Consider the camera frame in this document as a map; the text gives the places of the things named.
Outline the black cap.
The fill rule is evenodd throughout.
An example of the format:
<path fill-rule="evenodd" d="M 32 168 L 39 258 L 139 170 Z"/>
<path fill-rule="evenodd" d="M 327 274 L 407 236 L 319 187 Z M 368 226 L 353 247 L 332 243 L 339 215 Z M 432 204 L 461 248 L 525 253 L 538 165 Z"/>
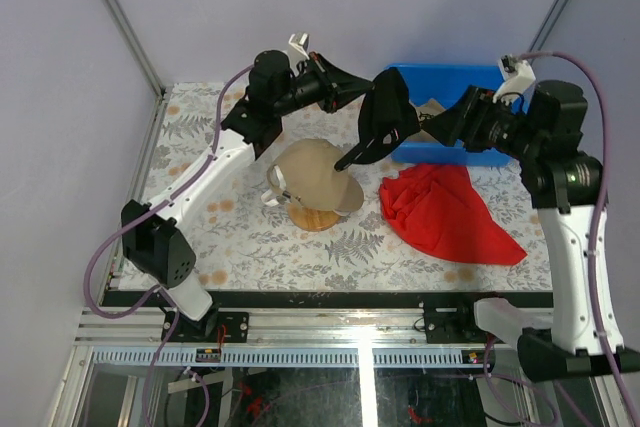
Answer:
<path fill-rule="evenodd" d="M 338 172 L 351 165 L 374 164 L 421 130 L 409 89 L 396 67 L 378 74 L 362 102 L 358 117 L 358 143 L 335 164 Z"/>

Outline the tan baseball cap with logo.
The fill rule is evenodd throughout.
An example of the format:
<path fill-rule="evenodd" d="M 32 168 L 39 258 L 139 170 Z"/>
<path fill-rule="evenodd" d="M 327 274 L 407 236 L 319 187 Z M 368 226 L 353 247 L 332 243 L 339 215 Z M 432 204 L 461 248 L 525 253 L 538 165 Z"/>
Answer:
<path fill-rule="evenodd" d="M 283 150 L 269 168 L 280 167 L 287 190 L 301 207 L 348 215 L 362 207 L 364 192 L 347 170 L 334 169 L 342 157 L 342 150 L 325 139 L 302 139 Z"/>

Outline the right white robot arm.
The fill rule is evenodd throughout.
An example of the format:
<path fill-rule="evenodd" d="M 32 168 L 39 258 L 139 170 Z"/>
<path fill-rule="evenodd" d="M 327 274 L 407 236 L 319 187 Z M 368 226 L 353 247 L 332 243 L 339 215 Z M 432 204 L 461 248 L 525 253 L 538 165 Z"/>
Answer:
<path fill-rule="evenodd" d="M 513 96 L 470 86 L 452 107 L 420 125 L 447 147 L 495 149 L 518 161 L 547 245 L 552 320 L 498 295 L 481 295 L 456 316 L 457 332 L 472 342 L 491 334 L 513 347 L 533 382 L 635 373 L 639 353 L 623 340 L 608 287 L 606 215 L 596 209 L 603 167 L 579 149 L 588 107 L 583 91 L 542 81 L 524 112 L 513 111 Z"/>

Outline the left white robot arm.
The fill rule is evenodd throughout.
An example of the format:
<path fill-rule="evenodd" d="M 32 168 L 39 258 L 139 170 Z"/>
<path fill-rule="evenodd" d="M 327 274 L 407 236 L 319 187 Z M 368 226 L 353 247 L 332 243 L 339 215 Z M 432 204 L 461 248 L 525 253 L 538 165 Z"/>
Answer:
<path fill-rule="evenodd" d="M 335 113 L 372 90 L 371 81 L 349 74 L 311 52 L 296 65 L 282 51 L 258 54 L 244 69 L 248 85 L 227 115 L 218 115 L 211 146 L 162 193 L 121 211 L 123 253 L 166 292 L 197 341 L 219 328 L 213 299 L 194 272 L 196 255 L 182 229 L 232 174 L 250 166 L 282 132 L 283 117 L 317 104 Z"/>

